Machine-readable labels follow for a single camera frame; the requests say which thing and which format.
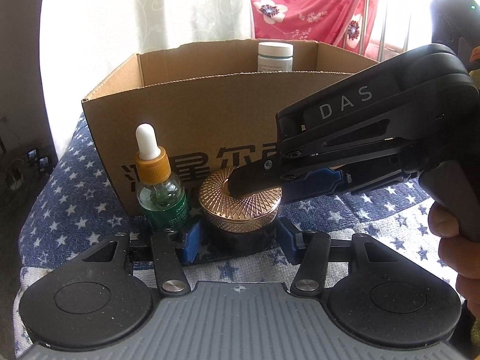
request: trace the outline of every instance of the red floral curtain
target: red floral curtain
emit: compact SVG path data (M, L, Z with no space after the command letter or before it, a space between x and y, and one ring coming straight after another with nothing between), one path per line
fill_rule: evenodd
M370 0L365 48L377 12L378 0ZM313 39L358 51L364 0L251 0L256 38Z

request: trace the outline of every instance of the white bottle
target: white bottle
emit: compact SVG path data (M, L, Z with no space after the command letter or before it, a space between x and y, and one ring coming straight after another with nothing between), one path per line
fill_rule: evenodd
M258 71L292 71L293 45L282 42L258 43Z

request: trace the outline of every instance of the white bottle cap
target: white bottle cap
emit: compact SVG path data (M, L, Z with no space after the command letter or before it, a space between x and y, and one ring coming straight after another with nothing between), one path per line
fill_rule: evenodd
M289 58L293 56L293 45L282 42L260 42L258 43L258 54Z
M147 123L141 124L137 127L135 132L137 137L138 149L140 152L138 156L143 161L150 161L157 158L161 151L157 145L157 138L155 137L155 130Z

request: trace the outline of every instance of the white curtain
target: white curtain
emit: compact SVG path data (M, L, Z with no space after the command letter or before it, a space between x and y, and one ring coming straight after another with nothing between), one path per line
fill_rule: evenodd
M58 158L81 99L132 53L253 37L250 0L43 0L40 71Z

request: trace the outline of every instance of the star-patterned blanket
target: star-patterned blanket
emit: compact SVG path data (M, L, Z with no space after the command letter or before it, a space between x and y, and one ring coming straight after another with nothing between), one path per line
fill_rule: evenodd
M323 196L287 204L280 208L280 214L300 230L326 231L332 238L350 239L353 233L368 233L453 285L456 273L438 258L439 240L428 231L432 202L416 181L410 181L360 196ZM137 239L145 229L144 218L128 218L123 210L82 115L69 150L33 205L20 234L23 268L13 306L17 356L31 345L18 314L20 297L29 285L108 234L125 231L131 239ZM199 280L284 281L289 286L298 269L288 264L276 244L259 254L234 259L203 245L200 257L201 263L185 268L192 287ZM134 274L155 287L151 264L136 264ZM346 263L330 263L326 285L332 286L346 274Z

